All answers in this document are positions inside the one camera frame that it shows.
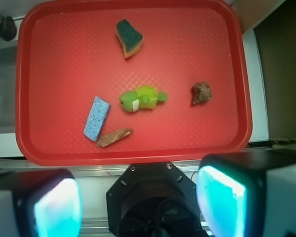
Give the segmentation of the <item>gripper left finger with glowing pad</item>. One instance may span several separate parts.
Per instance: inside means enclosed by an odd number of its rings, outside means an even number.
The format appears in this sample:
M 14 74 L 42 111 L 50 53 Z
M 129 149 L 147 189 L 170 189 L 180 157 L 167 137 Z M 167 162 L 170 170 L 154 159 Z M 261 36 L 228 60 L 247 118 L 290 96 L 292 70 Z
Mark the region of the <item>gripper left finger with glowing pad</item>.
M 0 174 L 0 237 L 77 237 L 82 194 L 66 169 Z

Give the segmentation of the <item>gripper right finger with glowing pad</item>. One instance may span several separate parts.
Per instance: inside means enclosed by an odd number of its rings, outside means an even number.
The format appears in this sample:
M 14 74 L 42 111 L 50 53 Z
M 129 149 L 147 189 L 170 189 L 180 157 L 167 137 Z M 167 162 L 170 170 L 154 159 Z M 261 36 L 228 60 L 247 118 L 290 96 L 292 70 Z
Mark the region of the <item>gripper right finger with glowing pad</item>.
M 296 151 L 207 155 L 196 195 L 216 237 L 296 237 Z

